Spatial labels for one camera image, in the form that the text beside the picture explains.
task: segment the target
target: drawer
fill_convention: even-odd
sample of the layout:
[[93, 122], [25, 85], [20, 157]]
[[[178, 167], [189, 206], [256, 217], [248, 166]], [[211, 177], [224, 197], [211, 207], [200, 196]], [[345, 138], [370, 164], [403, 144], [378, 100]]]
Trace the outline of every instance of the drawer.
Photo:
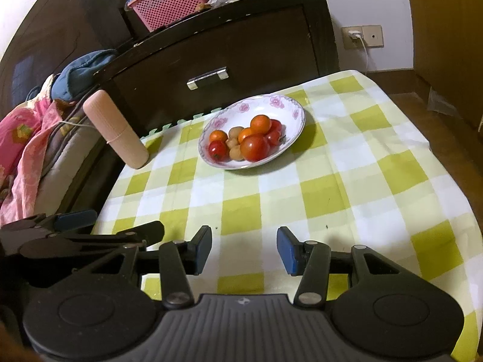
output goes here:
[[[226, 67], [228, 78], [187, 82]], [[229, 21], [152, 54], [114, 77], [128, 119], [147, 131], [318, 77], [301, 5]]]

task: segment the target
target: white plate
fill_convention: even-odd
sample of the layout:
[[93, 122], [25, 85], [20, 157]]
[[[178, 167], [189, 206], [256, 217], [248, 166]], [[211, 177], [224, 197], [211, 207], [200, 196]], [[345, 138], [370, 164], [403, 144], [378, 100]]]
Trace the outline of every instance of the white plate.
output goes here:
[[[252, 118], [258, 114], [265, 114], [271, 119], [277, 119], [282, 123], [282, 136], [285, 139], [278, 147], [272, 147], [268, 157], [258, 162], [247, 160], [228, 160], [215, 162], [208, 155], [210, 134], [216, 129], [221, 129], [228, 134], [234, 126], [247, 128]], [[221, 110], [205, 126], [198, 142], [198, 151], [201, 158], [209, 165], [225, 170], [238, 170], [256, 167], [270, 162], [289, 148], [302, 133], [305, 126], [305, 111], [295, 99], [284, 95], [258, 95], [243, 99]]]

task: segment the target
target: pink plastic basket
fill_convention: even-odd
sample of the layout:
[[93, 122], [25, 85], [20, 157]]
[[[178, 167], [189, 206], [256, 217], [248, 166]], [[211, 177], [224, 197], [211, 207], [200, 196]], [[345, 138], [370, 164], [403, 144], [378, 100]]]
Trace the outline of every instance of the pink plastic basket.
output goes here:
[[128, 4], [148, 28], [154, 31], [196, 11], [207, 0], [133, 0]]

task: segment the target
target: metal drawer handle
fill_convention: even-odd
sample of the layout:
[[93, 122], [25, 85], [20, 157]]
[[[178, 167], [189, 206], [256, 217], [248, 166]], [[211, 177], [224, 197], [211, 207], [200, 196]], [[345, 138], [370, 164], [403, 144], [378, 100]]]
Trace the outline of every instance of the metal drawer handle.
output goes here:
[[215, 69], [214, 71], [207, 72], [202, 75], [196, 76], [195, 78], [189, 79], [186, 85], [190, 90], [196, 90], [199, 87], [213, 84], [228, 77], [228, 71], [225, 66], [223, 68]]

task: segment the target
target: table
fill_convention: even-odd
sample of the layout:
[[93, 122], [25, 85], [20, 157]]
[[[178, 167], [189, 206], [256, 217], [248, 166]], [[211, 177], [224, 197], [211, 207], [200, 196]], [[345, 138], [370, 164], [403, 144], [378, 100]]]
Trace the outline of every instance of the table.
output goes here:
[[[190, 277], [196, 295], [287, 293], [300, 278], [284, 270], [278, 227], [332, 250], [364, 244], [451, 294], [465, 315], [453, 356], [473, 360], [481, 331], [483, 243], [464, 194], [428, 141], [370, 79], [339, 72], [278, 94], [303, 105], [300, 138], [276, 160], [224, 171], [199, 157], [211, 113], [144, 139], [150, 162], [125, 167], [95, 225], [115, 233], [153, 220], [164, 242], [213, 232], [204, 272]], [[159, 298], [159, 276], [143, 289]], [[347, 288], [331, 275], [329, 299]]]

